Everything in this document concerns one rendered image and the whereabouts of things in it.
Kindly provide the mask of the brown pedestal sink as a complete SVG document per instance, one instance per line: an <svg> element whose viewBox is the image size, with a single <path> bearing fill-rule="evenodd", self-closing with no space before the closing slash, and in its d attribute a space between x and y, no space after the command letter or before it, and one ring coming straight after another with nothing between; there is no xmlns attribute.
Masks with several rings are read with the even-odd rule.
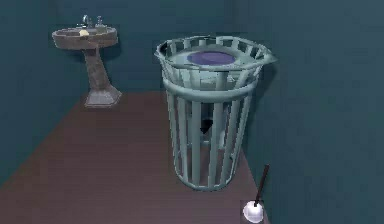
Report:
<svg viewBox="0 0 384 224"><path fill-rule="evenodd" d="M80 30L87 30L89 36L80 36ZM106 26L102 32L96 28L66 28L54 31L52 38L58 49L79 50L84 55L90 85L86 107L107 108L119 102L122 93L110 83L99 52L118 43L115 28Z"/></svg>

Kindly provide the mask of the silver sink faucet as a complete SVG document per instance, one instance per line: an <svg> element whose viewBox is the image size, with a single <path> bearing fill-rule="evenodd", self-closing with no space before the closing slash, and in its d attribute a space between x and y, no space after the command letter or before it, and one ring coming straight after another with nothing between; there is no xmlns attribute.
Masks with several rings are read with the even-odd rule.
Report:
<svg viewBox="0 0 384 224"><path fill-rule="evenodd" d="M82 17L82 22L79 24L79 27L92 28L93 27L92 19L88 15L84 15Z"/></svg>

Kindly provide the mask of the green slatted garbage container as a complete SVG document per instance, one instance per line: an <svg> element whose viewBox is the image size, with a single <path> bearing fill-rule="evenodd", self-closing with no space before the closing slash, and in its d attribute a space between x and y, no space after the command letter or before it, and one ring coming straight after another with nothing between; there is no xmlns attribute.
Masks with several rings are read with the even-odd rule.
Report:
<svg viewBox="0 0 384 224"><path fill-rule="evenodd" d="M198 65L187 56L220 51L227 65ZM198 191L225 188L236 173L252 95L261 70L276 61L262 44L235 36L170 39L154 55L162 69L176 176Z"/></svg>

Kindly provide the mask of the white toilet brush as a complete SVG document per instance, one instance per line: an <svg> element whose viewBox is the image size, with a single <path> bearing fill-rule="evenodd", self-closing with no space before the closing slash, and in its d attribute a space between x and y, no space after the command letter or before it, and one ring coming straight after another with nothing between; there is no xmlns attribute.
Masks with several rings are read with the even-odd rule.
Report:
<svg viewBox="0 0 384 224"><path fill-rule="evenodd" d="M259 188L256 194L256 198L253 201L249 201L243 207L242 213L244 218L251 224L261 224L264 219L264 209L260 203L265 181L267 179L270 165L264 166L263 174L259 182Z"/></svg>

